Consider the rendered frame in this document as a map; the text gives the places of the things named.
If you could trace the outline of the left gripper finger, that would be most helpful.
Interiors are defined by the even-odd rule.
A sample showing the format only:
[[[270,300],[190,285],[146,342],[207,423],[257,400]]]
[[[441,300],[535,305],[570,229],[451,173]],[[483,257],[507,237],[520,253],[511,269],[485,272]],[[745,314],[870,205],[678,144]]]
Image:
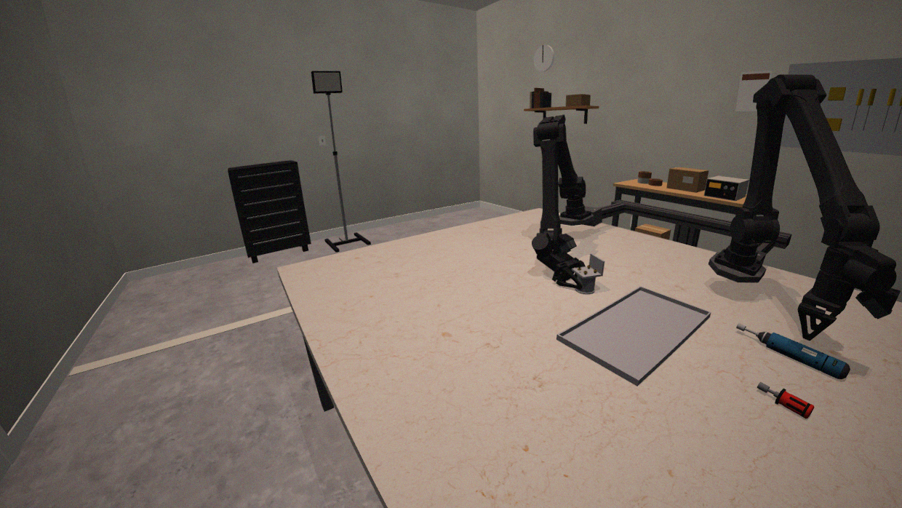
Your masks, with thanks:
[[[807,331],[807,315],[811,316],[811,317],[816,317],[816,319],[819,319],[821,322],[823,322],[823,324],[821,326],[819,326],[817,328],[817,330],[814,330],[810,334]],[[809,310],[804,310],[799,307],[798,307],[798,317],[801,322],[803,338],[807,339],[807,340],[812,340],[815,336],[817,336],[820,332],[822,332],[827,327],[829,327],[831,324],[833,324],[833,322],[836,320],[836,317],[830,316],[829,314],[823,314],[823,316],[821,316],[819,314],[812,313]]]
[[[823,307],[823,306],[821,306],[821,305],[819,305],[819,304],[816,304],[816,305],[817,305],[818,307]],[[813,305],[813,307],[816,307],[816,305]],[[826,308],[826,307],[823,307],[823,308]],[[833,316],[833,317],[836,317],[838,314],[831,313],[830,315]],[[823,323],[821,322],[819,325],[817,325],[817,324],[816,324],[816,317],[810,317],[810,327],[811,327],[811,330],[817,330],[817,328],[818,328],[819,326],[821,326],[822,324],[823,324]]]

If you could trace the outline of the red-handled nut driver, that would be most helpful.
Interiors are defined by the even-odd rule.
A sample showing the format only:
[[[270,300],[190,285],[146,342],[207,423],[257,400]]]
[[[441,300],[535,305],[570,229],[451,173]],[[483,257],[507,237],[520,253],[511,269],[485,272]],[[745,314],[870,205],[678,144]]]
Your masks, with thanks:
[[[788,394],[785,389],[781,390],[781,393],[774,392],[770,390],[770,387],[766,384],[763,384],[761,381],[758,384],[758,389],[763,392],[770,392],[774,394],[775,404],[782,404],[784,407],[792,410],[793,413],[797,413],[799,416],[803,416],[803,418],[808,418],[813,411],[813,404],[805,402],[805,400],[801,400],[798,397]]]

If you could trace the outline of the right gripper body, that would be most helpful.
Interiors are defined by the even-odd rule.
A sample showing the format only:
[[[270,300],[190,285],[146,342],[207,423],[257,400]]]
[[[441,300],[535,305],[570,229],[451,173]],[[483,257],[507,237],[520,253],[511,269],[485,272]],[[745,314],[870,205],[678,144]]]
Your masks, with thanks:
[[[578,263],[579,263],[579,262],[582,262],[582,260],[579,260],[579,259],[577,259],[577,258],[572,258],[572,259],[570,259],[570,260],[568,260],[568,261],[565,261],[565,262],[562,262],[562,263],[557,264],[557,265],[556,265],[556,268],[554,268],[553,266],[551,266],[551,265],[548,264],[548,263],[546,263],[546,266],[549,267],[549,268],[550,268],[551,270],[553,270],[553,271],[556,270],[556,271],[555,271],[555,274],[553,275],[552,281],[556,281],[556,284],[558,285],[558,284],[559,284],[559,278],[560,278],[560,275],[562,274],[563,268],[568,267],[569,270],[571,271],[572,268],[577,268],[577,267],[578,267]],[[574,274],[573,271],[571,271],[571,272]],[[557,279],[557,278],[558,278],[558,279]]]

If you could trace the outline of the grey l-shaped metal bracket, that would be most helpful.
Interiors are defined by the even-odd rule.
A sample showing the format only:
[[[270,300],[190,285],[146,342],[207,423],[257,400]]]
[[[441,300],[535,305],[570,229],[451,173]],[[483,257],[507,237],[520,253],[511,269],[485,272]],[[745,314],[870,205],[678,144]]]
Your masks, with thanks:
[[[589,265],[591,265],[590,269],[585,266],[581,267],[581,271],[579,271],[578,268],[574,268],[572,269],[572,271],[578,274],[583,279],[604,276],[604,260],[590,253]],[[596,269],[597,272],[594,272],[594,269]],[[585,272],[583,271],[587,271],[587,274],[585,274]]]

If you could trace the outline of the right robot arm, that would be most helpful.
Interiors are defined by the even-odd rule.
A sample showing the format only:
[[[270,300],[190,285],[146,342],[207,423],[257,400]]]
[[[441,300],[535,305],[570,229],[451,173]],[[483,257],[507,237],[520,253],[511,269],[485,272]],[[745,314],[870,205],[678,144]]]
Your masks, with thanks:
[[[533,130],[534,146],[541,146],[542,153],[543,213],[540,221],[540,233],[537,233],[532,240],[532,247],[540,262],[545,265],[548,263],[556,268],[557,264],[572,259],[572,256],[567,253],[577,246],[574,238],[562,233],[559,219],[559,194],[561,198],[567,199],[567,206],[565,206],[567,213],[565,211],[560,213],[560,217],[582,221],[590,217],[591,211],[585,211],[583,204],[586,182],[583,177],[578,177],[572,168],[572,160],[567,142],[565,142],[565,116],[560,114],[553,118],[553,116],[543,118],[538,127],[534,127]],[[559,170],[562,178],[559,178]],[[545,227],[555,231],[545,229]]]

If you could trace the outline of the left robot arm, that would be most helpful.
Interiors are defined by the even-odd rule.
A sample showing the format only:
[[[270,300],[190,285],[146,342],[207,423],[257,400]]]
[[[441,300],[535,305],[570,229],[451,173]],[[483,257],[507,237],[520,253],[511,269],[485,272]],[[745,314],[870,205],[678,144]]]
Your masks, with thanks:
[[[819,196],[824,228],[821,243],[829,245],[820,269],[844,279],[831,278],[823,299],[843,307],[856,287],[861,290],[856,300],[879,319],[891,314],[901,294],[893,289],[897,262],[871,247],[880,229],[878,217],[858,190],[839,150],[821,108],[824,99],[826,91],[813,75],[777,75],[753,95],[758,127],[749,189],[743,208],[737,208],[730,222],[732,241],[714,262],[754,276],[763,264],[756,259],[758,243],[778,238],[781,224],[779,211],[772,210],[772,192],[788,114]]]

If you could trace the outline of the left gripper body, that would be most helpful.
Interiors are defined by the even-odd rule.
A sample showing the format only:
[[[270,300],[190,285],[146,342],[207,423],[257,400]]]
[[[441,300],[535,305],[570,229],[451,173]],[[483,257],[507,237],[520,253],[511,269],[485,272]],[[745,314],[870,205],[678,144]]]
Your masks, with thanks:
[[[815,284],[813,285],[812,289],[809,290],[807,292],[807,294],[805,294],[803,296],[803,302],[801,302],[798,305],[798,307],[801,309],[804,309],[804,310],[809,310],[812,313],[819,314],[821,316],[823,316],[823,314],[826,313],[826,310],[828,310],[829,312],[833,312],[835,314],[841,313],[847,304],[845,304],[843,307],[841,307],[839,305],[830,303],[823,299],[824,296],[826,296],[826,291],[829,287],[831,278],[839,279],[839,281],[844,281],[843,277],[836,277],[834,275],[827,274],[827,272],[820,270],[817,274]],[[819,305],[821,305],[823,307],[827,307],[827,308],[826,308],[826,310],[822,310],[822,309],[813,307],[813,305],[816,305],[816,304],[819,304]]]

